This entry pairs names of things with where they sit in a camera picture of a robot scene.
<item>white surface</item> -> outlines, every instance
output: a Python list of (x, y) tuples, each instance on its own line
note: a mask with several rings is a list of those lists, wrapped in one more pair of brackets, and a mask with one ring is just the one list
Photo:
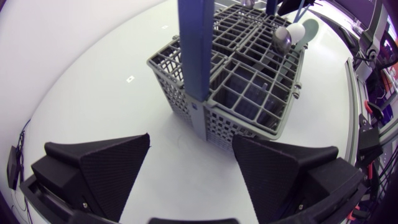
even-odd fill
[(10, 207), (4, 165), (46, 92), (102, 36), (161, 1), (7, 0), (0, 12), (0, 191)]
[[(179, 120), (146, 60), (178, 34), (177, 2), (167, 1), (127, 21), (87, 50), (54, 84), (32, 117), (25, 140), (28, 167), (45, 155), (44, 143), (76, 143), (150, 135), (121, 223), (151, 217), (206, 220), (257, 219), (235, 158), (199, 140)], [(302, 21), (317, 17), (307, 12)], [(344, 156), (348, 136), (345, 44), (328, 27), (305, 53), (303, 88), (280, 142), (338, 146)], [(134, 76), (128, 83), (126, 78)], [(34, 223), (43, 222), (32, 211)]]
[(353, 34), (357, 39), (359, 39), (359, 35), (353, 31), (351, 26), (352, 24), (354, 24), (354, 21), (349, 16), (341, 12), (338, 8), (328, 3), (327, 1), (317, 1), (317, 3), (321, 4), (322, 6), (315, 4), (314, 6), (311, 6), (310, 9), (315, 12), (319, 12), (320, 14), (323, 14), (329, 19), (334, 20), (339, 25), (348, 30), (348, 32)]

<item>small label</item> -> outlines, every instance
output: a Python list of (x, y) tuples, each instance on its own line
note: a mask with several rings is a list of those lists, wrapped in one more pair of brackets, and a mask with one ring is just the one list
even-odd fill
[(126, 81), (130, 83), (134, 79), (134, 76), (130, 76)]

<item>black textured pad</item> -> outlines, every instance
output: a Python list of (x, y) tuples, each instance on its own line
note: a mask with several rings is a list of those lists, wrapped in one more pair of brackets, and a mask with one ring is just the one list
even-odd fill
[(336, 159), (336, 147), (307, 148), (234, 136), (232, 147), (259, 223), (272, 221), (297, 176)]
[(46, 143), (48, 156), (80, 168), (105, 218), (118, 222), (149, 148), (149, 135), (82, 144)]
[(234, 136), (236, 160), (248, 188), (259, 223), (267, 223), (281, 206), (299, 172), (298, 162), (290, 155)]

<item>metal frame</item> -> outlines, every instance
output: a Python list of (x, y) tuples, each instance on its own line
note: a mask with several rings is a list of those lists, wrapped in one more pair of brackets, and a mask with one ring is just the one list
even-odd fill
[(349, 128), (345, 160), (351, 165), (355, 164), (356, 152), (358, 150), (359, 136), (359, 107), (358, 104), (358, 82), (353, 69), (353, 62), (349, 58), (346, 63), (349, 94)]

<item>blue bar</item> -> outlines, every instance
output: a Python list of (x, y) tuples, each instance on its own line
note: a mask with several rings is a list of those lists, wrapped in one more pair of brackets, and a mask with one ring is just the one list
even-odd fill
[(267, 15), (275, 15), (277, 5), (278, 5), (277, 0), (267, 0), (266, 14)]
[(214, 0), (178, 0), (185, 92), (206, 100), (210, 82)]

